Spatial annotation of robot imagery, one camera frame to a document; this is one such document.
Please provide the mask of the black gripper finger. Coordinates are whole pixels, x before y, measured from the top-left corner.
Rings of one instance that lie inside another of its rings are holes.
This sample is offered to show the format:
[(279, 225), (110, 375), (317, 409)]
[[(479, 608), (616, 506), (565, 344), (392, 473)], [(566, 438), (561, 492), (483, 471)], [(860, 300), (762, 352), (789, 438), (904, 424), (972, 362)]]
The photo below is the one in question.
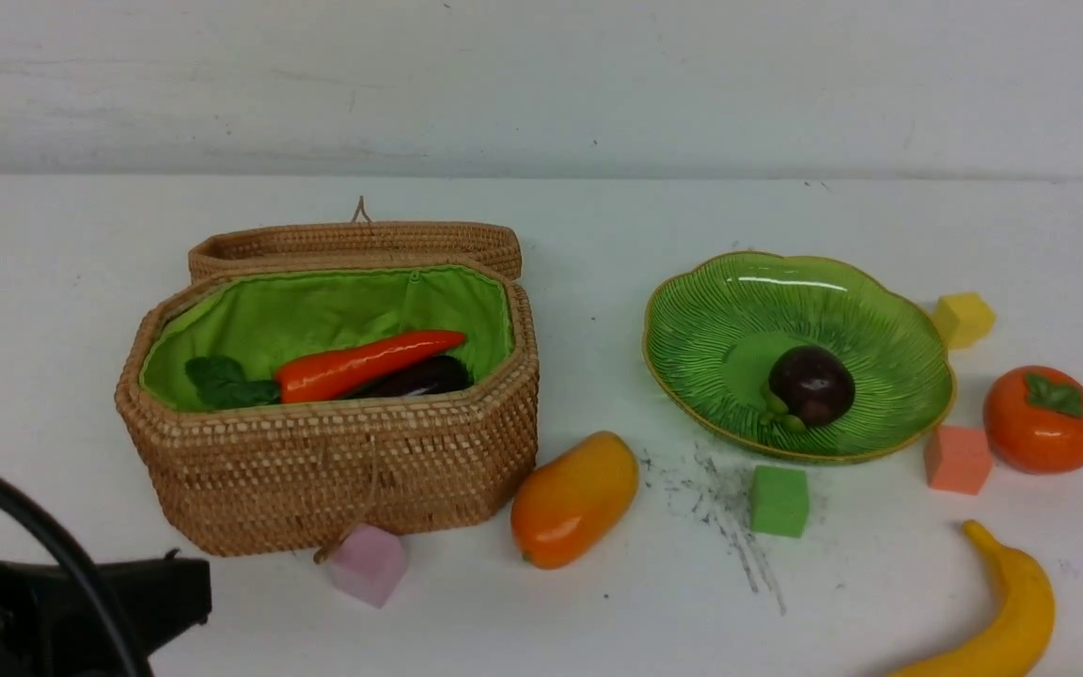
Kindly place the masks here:
[(213, 612), (207, 559), (169, 550), (159, 558), (107, 562), (96, 569), (147, 656), (206, 624)]

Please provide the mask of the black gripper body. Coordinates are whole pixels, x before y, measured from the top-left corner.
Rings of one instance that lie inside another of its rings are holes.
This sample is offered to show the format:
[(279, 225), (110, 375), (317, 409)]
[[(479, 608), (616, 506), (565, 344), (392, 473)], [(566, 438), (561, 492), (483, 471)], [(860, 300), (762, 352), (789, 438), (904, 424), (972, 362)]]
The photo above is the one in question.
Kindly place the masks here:
[(60, 567), (0, 560), (0, 645), (31, 676), (123, 676), (118, 651)]

